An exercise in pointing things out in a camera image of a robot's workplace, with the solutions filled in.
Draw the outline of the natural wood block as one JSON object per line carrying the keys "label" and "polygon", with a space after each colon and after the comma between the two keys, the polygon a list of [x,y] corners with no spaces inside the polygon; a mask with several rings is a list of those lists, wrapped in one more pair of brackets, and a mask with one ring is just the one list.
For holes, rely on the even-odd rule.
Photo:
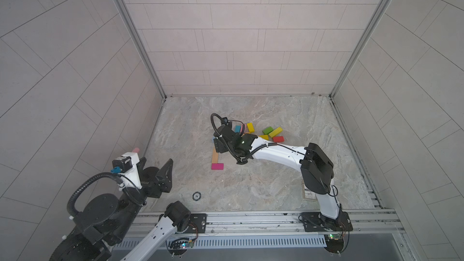
{"label": "natural wood block", "polygon": [[211,163],[216,164],[218,163],[218,160],[219,160],[219,153],[216,151],[216,149],[214,149],[212,156],[211,156]]}

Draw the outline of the magenta block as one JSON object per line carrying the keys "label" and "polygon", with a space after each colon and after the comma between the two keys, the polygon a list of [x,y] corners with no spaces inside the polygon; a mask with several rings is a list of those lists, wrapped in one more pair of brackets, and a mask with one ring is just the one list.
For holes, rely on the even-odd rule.
{"label": "magenta block", "polygon": [[211,170],[223,170],[224,169],[224,163],[212,163],[211,164]]}

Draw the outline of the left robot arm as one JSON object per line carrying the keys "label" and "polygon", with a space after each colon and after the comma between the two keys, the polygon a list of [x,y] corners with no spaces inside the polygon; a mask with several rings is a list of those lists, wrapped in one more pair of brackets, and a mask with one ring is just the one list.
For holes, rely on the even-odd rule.
{"label": "left robot arm", "polygon": [[[110,172],[90,177],[71,195],[66,209],[75,227],[54,250],[52,261],[107,261],[112,256],[111,247],[122,243],[147,199],[159,198],[172,189],[172,159],[160,169],[145,164],[145,157],[139,157],[135,151],[127,152],[112,161]],[[103,178],[116,182],[122,196],[104,193],[92,199],[83,211],[77,210],[81,194]],[[181,202],[169,204],[152,231],[124,259],[146,261],[161,245],[174,255],[182,255],[195,246],[197,238],[178,238],[171,244],[168,240],[189,227],[199,233],[190,217],[190,210]]]}

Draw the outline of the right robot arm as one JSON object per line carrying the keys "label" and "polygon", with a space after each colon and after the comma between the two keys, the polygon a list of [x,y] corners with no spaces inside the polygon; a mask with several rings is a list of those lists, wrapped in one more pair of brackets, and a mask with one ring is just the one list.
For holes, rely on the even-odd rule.
{"label": "right robot arm", "polygon": [[305,187],[316,195],[321,218],[334,221],[339,217],[341,207],[333,182],[334,165],[317,144],[283,145],[254,134],[234,132],[229,123],[212,127],[217,153],[230,153],[239,165],[249,160],[266,160],[299,171]]}

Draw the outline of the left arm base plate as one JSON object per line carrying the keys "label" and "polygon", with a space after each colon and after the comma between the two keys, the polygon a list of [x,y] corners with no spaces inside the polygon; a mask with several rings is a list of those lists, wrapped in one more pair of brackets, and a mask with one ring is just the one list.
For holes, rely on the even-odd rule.
{"label": "left arm base plate", "polygon": [[207,225],[207,214],[205,213],[192,213],[188,220],[188,226],[183,231],[184,234],[203,234]]}

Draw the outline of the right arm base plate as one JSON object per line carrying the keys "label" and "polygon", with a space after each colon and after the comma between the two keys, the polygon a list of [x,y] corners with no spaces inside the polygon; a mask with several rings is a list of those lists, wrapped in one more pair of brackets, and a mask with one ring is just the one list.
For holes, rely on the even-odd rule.
{"label": "right arm base plate", "polygon": [[340,211],[336,219],[323,216],[317,212],[303,212],[298,217],[305,232],[351,232],[353,230],[349,215]]}

